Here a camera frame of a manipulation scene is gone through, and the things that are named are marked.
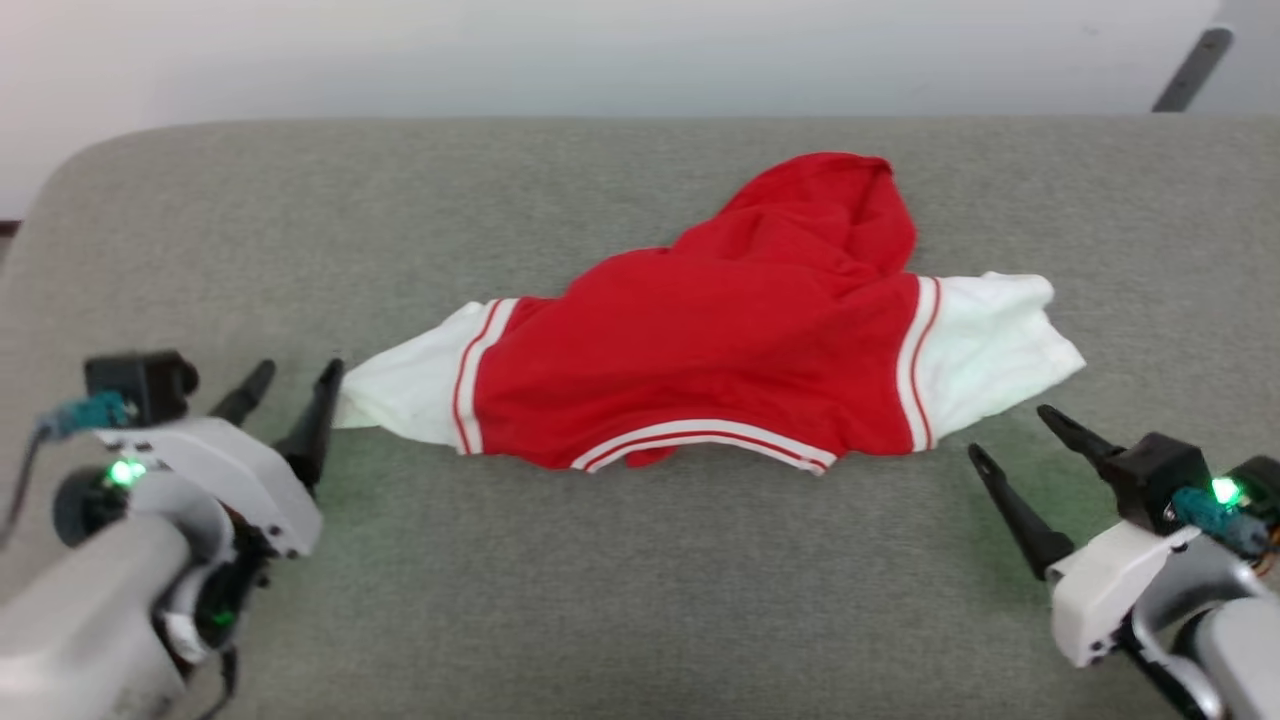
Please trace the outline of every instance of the white sleeve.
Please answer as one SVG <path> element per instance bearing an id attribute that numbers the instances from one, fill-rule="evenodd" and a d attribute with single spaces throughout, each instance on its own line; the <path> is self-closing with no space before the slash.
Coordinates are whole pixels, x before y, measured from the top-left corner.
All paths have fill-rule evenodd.
<path id="1" fill-rule="evenodd" d="M 410 439 L 461 447 L 454 392 L 463 354 L 481 334 L 488 307 L 468 302 L 435 328 L 347 373 L 333 427 L 381 425 Z"/>
<path id="2" fill-rule="evenodd" d="M 924 292 L 931 284 L 933 292 Z M 933 296 L 932 309 L 927 295 Z M 914 368 L 928 428 L 924 447 L 916 442 L 916 450 L 1084 368 L 1084 357 L 1044 314 L 1051 300 L 1053 286 L 1039 275 L 987 273 L 922 283 L 920 311 L 932 314 L 932 324 Z"/>

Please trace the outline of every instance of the gray fabric surface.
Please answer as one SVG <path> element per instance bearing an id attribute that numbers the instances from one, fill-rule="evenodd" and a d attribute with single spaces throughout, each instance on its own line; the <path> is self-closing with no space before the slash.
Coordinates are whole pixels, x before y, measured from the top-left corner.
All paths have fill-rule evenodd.
<path id="1" fill-rule="evenodd" d="M 0 468 L 86 355 L 178 347 L 197 409 L 271 356 L 248 428 L 274 438 L 329 356 L 557 293 L 815 150 L 895 164 L 913 270 L 1055 283 L 1091 365 L 1047 400 L 1217 466 L 1280 454 L 1275 119 L 280 122 L 115 140 L 50 181 L 0 281 Z M 718 446 L 586 477 L 339 433 L 321 544 L 257 598 L 227 717 L 1171 716 L 1123 659 L 1056 653 L 965 459 L 980 441 L 1078 539 L 1110 525 L 1032 405 L 823 479 Z M 0 597 L 65 552 L 55 480 L 101 457 L 42 457 Z"/>

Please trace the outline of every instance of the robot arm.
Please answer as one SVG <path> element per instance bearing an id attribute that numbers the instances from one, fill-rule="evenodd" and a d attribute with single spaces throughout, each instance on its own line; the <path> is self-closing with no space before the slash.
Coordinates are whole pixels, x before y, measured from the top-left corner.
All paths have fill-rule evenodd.
<path id="1" fill-rule="evenodd" d="M 1158 433 L 1114 446 L 1047 405 L 1044 423 L 1116 496 L 1120 523 L 1083 548 L 1053 532 L 977 445 L 969 456 L 1037 579 L 1059 651 L 1076 667 L 1124 652 L 1189 719 L 1280 717 L 1280 598 L 1253 566 L 1280 527 L 1280 464 L 1213 478 L 1198 447 Z M 1170 647 L 1161 633 L 1174 630 Z"/>
<path id="2" fill-rule="evenodd" d="M 238 428 L 274 374 L 264 361 L 204 418 L 177 354 L 86 364 L 91 393 L 118 392 L 123 428 L 96 430 L 122 459 L 73 473 L 55 529 L 76 551 L 0 612 L 0 717 L 151 719 L 220 655 L 234 691 L 234 641 L 252 591 L 278 557 L 310 555 L 312 493 L 342 382 L 334 360 L 293 432 L 269 447 Z"/>

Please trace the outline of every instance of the red and white stripe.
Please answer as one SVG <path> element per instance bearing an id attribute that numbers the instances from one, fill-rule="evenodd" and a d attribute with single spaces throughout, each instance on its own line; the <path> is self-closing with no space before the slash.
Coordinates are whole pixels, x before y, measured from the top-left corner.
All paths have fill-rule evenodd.
<path id="1" fill-rule="evenodd" d="M 915 318 L 911 319 L 906 329 L 906 340 L 897 354 L 897 396 L 906 414 L 906 424 L 911 428 L 911 451 L 919 452 L 933 447 L 936 438 L 929 427 L 929 415 L 920 400 L 920 384 L 918 370 L 920 364 L 920 347 L 924 346 L 938 319 L 938 307 L 942 304 L 942 284 L 938 278 L 918 278 L 920 281 L 920 296 L 915 304 Z"/>
<path id="2" fill-rule="evenodd" d="M 471 338 L 458 360 L 458 379 L 453 384 L 453 421 L 458 430 L 458 452 L 475 455 L 484 452 L 480 420 L 476 419 L 476 375 L 480 359 L 494 346 L 507 329 L 516 300 L 490 300 L 485 305 L 485 320 L 480 332 Z"/>
<path id="3" fill-rule="evenodd" d="M 699 442 L 718 442 L 753 450 L 808 470 L 814 475 L 827 471 L 836 456 L 826 450 L 805 445 L 778 433 L 730 420 L 698 419 L 659 423 L 611 438 L 573 460 L 571 468 L 594 473 L 600 468 L 637 450 L 672 447 Z"/>

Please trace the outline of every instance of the gray couch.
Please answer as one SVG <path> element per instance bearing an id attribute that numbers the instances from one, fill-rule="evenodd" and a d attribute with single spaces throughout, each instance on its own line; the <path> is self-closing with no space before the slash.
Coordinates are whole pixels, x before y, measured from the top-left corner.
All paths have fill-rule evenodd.
<path id="1" fill-rule="evenodd" d="M 893 163 L 913 270 L 1055 283 L 1089 368 L 1048 401 L 1216 466 L 1280 454 L 1276 119 L 361 120 L 146 132 L 64 165 L 0 283 L 0 468 L 86 355 L 177 347 L 197 409 L 274 357 L 248 424 L 271 438 L 328 357 L 554 295 L 815 150 Z M 1057 655 L 965 459 L 980 441 L 1078 541 L 1110 525 L 1032 405 L 822 479 L 723 446 L 588 477 L 338 433 L 320 548 L 257 597 L 225 717 L 1171 716 L 1124 659 Z M 52 489 L 102 457 L 42 457 L 0 598 L 65 552 Z M 202 673 L 174 716 L 216 691 Z"/>

